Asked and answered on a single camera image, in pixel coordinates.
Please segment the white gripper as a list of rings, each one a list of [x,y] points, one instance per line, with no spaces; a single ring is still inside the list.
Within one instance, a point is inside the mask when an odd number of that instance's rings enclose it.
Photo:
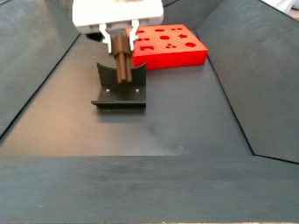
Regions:
[[[113,53],[109,29],[121,30],[133,25],[129,33],[133,52],[139,25],[159,25],[163,19],[162,0],[74,0],[73,2],[73,23],[81,33],[102,33],[109,53]]]

